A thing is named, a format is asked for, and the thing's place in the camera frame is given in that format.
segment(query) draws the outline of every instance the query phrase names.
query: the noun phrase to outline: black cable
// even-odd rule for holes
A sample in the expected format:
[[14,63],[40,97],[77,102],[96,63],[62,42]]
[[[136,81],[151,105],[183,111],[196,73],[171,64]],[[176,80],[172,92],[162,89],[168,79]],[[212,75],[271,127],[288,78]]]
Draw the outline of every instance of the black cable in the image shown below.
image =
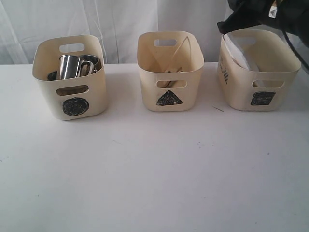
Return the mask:
[[[277,4],[277,11],[279,12],[279,0],[276,0],[276,4]],[[296,51],[295,47],[293,46],[293,44],[291,43],[288,35],[286,34],[286,31],[284,29],[284,24],[281,21],[281,15],[278,16],[278,22],[279,22],[279,26],[281,28],[281,31],[283,33],[283,36],[286,40],[286,42],[288,43],[290,49],[294,52],[295,56],[299,59],[299,61],[304,65],[304,67],[309,70],[309,65],[305,62],[305,60],[301,57],[301,55]]]

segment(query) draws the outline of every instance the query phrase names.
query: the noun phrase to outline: cream plastic bin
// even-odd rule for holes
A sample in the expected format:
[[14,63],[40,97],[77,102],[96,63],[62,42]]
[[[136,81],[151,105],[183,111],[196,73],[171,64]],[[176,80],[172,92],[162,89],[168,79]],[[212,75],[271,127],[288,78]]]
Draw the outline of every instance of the cream plastic bin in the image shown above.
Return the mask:
[[[172,46],[155,45],[157,40],[176,40]],[[144,105],[152,111],[183,111],[196,100],[204,65],[196,38],[183,31],[148,32],[139,38],[138,65]],[[164,72],[167,68],[183,72]],[[174,81],[172,87],[161,83]]]
[[260,71],[249,71],[236,64],[222,39],[218,76],[225,100],[231,107],[243,111],[278,109],[301,68],[300,61],[272,32],[243,29],[232,34],[255,39],[254,44],[243,49]]
[[[83,44],[84,50],[62,53],[59,48],[67,44]],[[100,58],[102,68],[89,76],[48,81],[49,73],[58,70],[61,55],[92,54]],[[32,74],[53,115],[61,120],[71,120],[97,115],[107,108],[104,59],[99,40],[95,36],[80,35],[51,39],[37,49]],[[72,89],[84,89],[72,92]]]

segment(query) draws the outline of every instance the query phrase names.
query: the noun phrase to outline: triangle symbol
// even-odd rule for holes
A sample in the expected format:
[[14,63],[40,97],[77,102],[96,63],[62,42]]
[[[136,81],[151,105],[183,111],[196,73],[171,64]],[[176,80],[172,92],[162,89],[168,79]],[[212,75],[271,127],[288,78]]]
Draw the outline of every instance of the triangle symbol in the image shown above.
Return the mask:
[[275,14],[276,10],[272,10],[270,13],[271,13],[272,16],[274,16],[274,17],[276,16],[276,14]]
[[180,100],[172,91],[168,90],[163,94],[156,105],[165,106],[165,105],[179,105],[183,104],[183,101]]

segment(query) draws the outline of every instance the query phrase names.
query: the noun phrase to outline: white tabletop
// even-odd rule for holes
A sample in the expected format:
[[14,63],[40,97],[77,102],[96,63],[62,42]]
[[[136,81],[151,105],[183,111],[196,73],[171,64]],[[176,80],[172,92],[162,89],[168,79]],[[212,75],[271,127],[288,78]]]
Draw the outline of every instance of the white tabletop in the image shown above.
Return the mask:
[[0,231],[309,231],[309,77],[280,110],[241,112],[216,67],[194,108],[155,113],[137,65],[108,64],[107,111],[60,121],[31,65],[0,66]]

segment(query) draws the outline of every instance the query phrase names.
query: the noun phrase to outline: black circle label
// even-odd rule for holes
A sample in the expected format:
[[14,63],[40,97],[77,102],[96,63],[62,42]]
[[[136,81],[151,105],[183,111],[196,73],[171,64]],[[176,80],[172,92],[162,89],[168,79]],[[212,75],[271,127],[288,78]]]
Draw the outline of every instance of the black circle label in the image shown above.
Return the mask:
[[84,98],[67,99],[62,104],[62,110],[69,116],[82,115],[89,109],[89,103]]

